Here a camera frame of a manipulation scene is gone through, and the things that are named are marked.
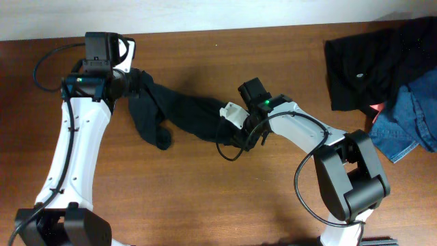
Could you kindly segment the dark green cloth garment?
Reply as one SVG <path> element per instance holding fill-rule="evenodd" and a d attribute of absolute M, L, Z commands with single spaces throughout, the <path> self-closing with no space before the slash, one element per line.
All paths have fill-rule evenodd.
<path fill-rule="evenodd" d="M 188 96 L 155 84 L 152 76 L 133 68 L 128 78 L 139 86 L 139 97 L 128 99 L 128 109 L 143 140 L 160 150 L 167 150 L 171 133 L 161 124 L 168 120 L 181 130 L 204 141 L 241 147 L 247 134 L 220 117 L 226 106 L 215 98 Z"/>

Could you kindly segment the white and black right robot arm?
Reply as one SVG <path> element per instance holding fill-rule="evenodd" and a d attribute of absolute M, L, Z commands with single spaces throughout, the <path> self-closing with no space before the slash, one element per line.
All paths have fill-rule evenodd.
<path fill-rule="evenodd" d="M 365 222 L 390 192 L 390 184 L 369 135 L 347 133 L 304 112 L 291 98 L 273 97 L 259 79 L 243 83 L 238 91 L 246 105 L 235 121 L 247 135 L 244 148 L 258 138 L 280 135 L 306 153 L 294 174 L 298 178 L 309 159 L 315 163 L 320 195 L 329 211 L 326 227 L 313 245 L 397 245 L 389 237 L 364 238 Z"/>

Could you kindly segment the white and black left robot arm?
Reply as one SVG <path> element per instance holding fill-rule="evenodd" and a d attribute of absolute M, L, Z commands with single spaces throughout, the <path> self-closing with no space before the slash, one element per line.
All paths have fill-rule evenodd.
<path fill-rule="evenodd" d="M 102 137 L 119 98 L 138 97 L 129 78 L 136 44 L 118 33 L 87 32 L 85 57 L 61 80 L 61 128 L 51 168 L 33 208 L 20 208 L 8 244 L 119 245 L 93 212 L 93 181 Z"/>

